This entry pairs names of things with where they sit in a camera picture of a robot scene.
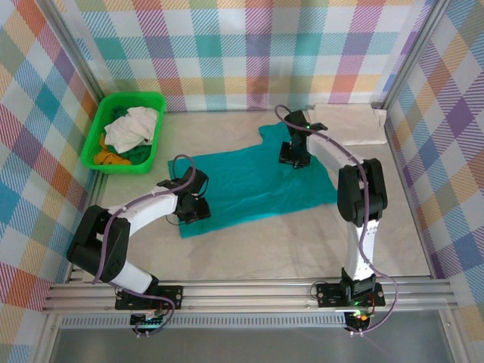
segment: plaid wall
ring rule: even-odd
[[[56,3],[106,93],[186,111],[382,101],[433,0]]]
[[[24,362],[88,196],[96,104],[33,0],[0,0],[0,362]]]
[[[454,0],[387,123],[436,273],[484,357],[484,0]]]

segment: black mounting bracket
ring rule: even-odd
[[[316,296],[319,308],[351,308],[352,311],[358,308],[370,308],[373,306],[385,306],[385,296],[381,284],[376,283],[375,289],[352,301],[347,301],[342,294],[340,284],[316,284]]]
[[[156,284],[149,287],[144,294],[166,297],[175,303],[176,310],[182,308],[183,286],[160,286]],[[114,308],[115,310],[166,310],[171,309],[172,306],[168,302],[133,296],[121,290],[116,294]]]

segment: green cloth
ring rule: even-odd
[[[193,158],[197,169],[209,177],[204,197],[212,216],[181,224],[182,238],[336,203],[336,190],[318,159],[312,157],[309,166],[298,170],[278,162],[281,142],[290,140],[286,125],[263,126],[259,132],[260,145]],[[189,166],[186,159],[177,161],[176,175],[181,177]],[[172,161],[169,170],[173,177]]]
[[[115,107],[111,111],[111,117],[113,119],[113,122],[119,119],[120,117],[126,116],[128,114],[128,109],[126,107]]]
[[[148,160],[151,153],[150,145],[140,145],[121,154],[116,152],[116,149],[114,148],[114,146],[107,145],[107,149],[111,153],[115,153],[117,155],[120,155],[124,159],[128,159],[129,161],[131,161],[131,164],[133,165],[144,163],[146,160]]]

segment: folded white towel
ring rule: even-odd
[[[316,104],[311,123],[323,123],[327,133],[343,145],[386,144],[385,110],[369,104]]]

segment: yellow cloth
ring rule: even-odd
[[[104,143],[104,134],[101,134],[99,138],[99,145],[101,151],[94,156],[94,162],[98,165],[131,165],[131,161],[124,159],[123,157],[111,153],[106,144]]]

